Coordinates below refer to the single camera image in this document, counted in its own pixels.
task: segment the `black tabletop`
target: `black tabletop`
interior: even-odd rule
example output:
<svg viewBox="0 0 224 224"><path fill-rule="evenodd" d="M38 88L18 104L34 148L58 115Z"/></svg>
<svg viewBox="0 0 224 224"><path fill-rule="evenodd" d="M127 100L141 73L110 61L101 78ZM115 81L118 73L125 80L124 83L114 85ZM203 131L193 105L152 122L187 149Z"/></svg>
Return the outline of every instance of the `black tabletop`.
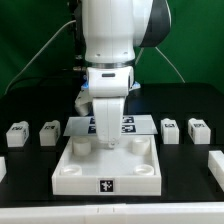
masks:
<svg viewBox="0 0 224 224"><path fill-rule="evenodd" d="M160 121L175 119L179 145L164 145L155 136L162 174L162 195L55 196L51 176L67 144L41 147L39 131L47 121L59 120L62 133L79 88L27 87L0 100L0 156L7 174L0 183L0 207L31 207L108 203L167 203L224 201L224 193L208 169L208 152L224 150L224 95L208 84L143 85L126 99L125 114L151 114L160 133ZM190 118L203 119L212 131L210 145L194 145L187 133ZM23 148L8 148L6 132L15 122L29 123L30 137Z"/></svg>

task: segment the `white cylinder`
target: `white cylinder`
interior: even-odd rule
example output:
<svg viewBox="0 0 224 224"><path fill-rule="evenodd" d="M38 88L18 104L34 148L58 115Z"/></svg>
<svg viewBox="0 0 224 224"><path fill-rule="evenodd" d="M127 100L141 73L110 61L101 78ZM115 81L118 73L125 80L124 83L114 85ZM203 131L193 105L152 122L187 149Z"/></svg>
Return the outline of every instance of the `white cylinder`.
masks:
<svg viewBox="0 0 224 224"><path fill-rule="evenodd" d="M76 156L87 156L91 152L91 143L88 138L78 137L72 141L73 153Z"/></svg>
<svg viewBox="0 0 224 224"><path fill-rule="evenodd" d="M153 176L154 172L154 168L147 164L136 166L134 169L134 174L139 176Z"/></svg>
<svg viewBox="0 0 224 224"><path fill-rule="evenodd" d="M62 176L77 176L82 175L82 167L79 165L68 165L61 168L60 175Z"/></svg>
<svg viewBox="0 0 224 224"><path fill-rule="evenodd" d="M150 152L150 139L148 137L134 138L132 152L138 156L144 156Z"/></svg>

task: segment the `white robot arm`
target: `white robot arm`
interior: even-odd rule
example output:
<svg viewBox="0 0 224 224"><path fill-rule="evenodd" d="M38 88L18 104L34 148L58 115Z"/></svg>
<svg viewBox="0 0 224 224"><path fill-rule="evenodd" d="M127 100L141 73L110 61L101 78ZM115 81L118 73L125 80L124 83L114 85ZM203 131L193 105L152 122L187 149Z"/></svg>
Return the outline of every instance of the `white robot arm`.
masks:
<svg viewBox="0 0 224 224"><path fill-rule="evenodd" d="M134 46L155 47L169 33L166 0L82 0L89 95L100 142L115 147L134 81Z"/></svg>

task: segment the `white block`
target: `white block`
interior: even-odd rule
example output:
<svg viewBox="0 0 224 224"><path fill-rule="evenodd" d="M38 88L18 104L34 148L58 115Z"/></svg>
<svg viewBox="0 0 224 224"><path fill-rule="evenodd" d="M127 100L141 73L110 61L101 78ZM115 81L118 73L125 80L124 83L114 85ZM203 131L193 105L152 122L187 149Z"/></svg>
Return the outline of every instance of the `white block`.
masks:
<svg viewBox="0 0 224 224"><path fill-rule="evenodd" d="M40 130L40 145L55 146L61 134L60 122L46 122Z"/></svg>
<svg viewBox="0 0 224 224"><path fill-rule="evenodd" d="M224 154L221 151L209 151L208 168L224 191Z"/></svg>
<svg viewBox="0 0 224 224"><path fill-rule="evenodd" d="M6 133L8 147L23 147L29 137L29 124L26 121L14 123Z"/></svg>
<svg viewBox="0 0 224 224"><path fill-rule="evenodd" d="M161 121L161 134L164 144L179 144L179 133L175 120L166 118Z"/></svg>
<svg viewBox="0 0 224 224"><path fill-rule="evenodd" d="M210 144L211 130L203 120L190 119L188 134L194 144Z"/></svg>
<svg viewBox="0 0 224 224"><path fill-rule="evenodd" d="M4 178L5 174L6 174L5 158L0 157L0 182Z"/></svg>

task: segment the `green backdrop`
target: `green backdrop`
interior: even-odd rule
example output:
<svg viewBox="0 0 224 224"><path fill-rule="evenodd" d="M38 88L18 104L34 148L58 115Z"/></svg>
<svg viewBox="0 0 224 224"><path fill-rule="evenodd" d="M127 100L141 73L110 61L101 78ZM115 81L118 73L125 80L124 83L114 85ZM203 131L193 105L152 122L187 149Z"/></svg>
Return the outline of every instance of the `green backdrop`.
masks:
<svg viewBox="0 0 224 224"><path fill-rule="evenodd" d="M168 3L172 29L159 48L187 82L211 83L224 92L224 1L168 0ZM10 80L69 20L66 0L0 0L0 96ZM23 77L45 76L72 68L73 61L72 36L65 30ZM145 49L135 75L141 83L181 81L155 49Z"/></svg>

